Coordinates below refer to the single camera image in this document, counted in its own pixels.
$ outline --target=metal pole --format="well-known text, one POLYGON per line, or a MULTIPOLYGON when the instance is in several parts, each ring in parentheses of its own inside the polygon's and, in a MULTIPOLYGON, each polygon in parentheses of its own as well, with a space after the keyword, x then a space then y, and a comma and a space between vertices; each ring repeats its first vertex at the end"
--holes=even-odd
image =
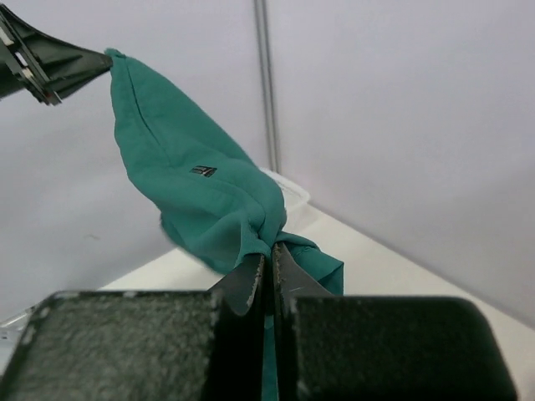
POLYGON ((254 0, 254 11, 257 25, 258 53, 260 56, 260 71, 262 75, 262 95, 264 115, 266 118, 267 152, 269 167, 280 173, 280 149, 273 90, 273 67, 269 48, 268 11, 266 0, 254 0))

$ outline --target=small logo tag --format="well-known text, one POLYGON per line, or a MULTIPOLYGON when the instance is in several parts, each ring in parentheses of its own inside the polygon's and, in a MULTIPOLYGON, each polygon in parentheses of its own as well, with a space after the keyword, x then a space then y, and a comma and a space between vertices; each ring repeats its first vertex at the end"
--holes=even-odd
POLYGON ((191 173, 204 175, 205 177, 213 175, 216 171, 216 167, 206 167, 205 165, 196 165, 191 169, 191 173))

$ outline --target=white wall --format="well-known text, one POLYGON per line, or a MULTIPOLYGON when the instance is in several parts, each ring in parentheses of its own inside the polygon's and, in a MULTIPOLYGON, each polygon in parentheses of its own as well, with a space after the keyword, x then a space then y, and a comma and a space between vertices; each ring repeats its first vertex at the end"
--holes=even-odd
POLYGON ((268 6, 283 173, 535 323, 535 2, 268 6))
MULTIPOLYGON (((148 63, 267 165, 251 1, 4 2, 52 36, 148 63)), ((57 108, 28 93, 0 103, 0 319, 171 248, 157 211, 126 178, 109 93, 106 75, 57 108)))

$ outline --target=white tabletop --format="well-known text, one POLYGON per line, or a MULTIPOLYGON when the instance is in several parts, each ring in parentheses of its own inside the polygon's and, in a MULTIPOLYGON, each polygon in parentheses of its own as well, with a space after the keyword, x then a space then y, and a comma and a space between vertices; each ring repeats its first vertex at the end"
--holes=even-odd
MULTIPOLYGON (((449 295, 472 300, 490 322, 521 400, 535 399, 535 331, 333 217, 306 206, 295 233, 345 262, 345 293, 449 295)), ((174 250, 104 287, 207 289, 221 277, 185 252, 174 250)))

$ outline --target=teal fabric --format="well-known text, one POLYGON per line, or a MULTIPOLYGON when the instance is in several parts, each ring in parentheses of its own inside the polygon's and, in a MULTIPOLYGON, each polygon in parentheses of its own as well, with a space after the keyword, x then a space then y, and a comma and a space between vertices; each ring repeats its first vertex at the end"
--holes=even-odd
MULTIPOLYGON (((240 146, 168 79, 116 50, 106 53, 114 62, 115 140, 130 181, 160 209, 165 233, 223 274, 245 255, 270 258, 275 242, 284 241, 303 269, 341 294, 343 263, 282 231, 282 192, 240 146), (216 170, 206 176, 195 172, 198 166, 216 170)), ((277 399, 275 378, 273 325, 267 320, 265 401, 277 399)))

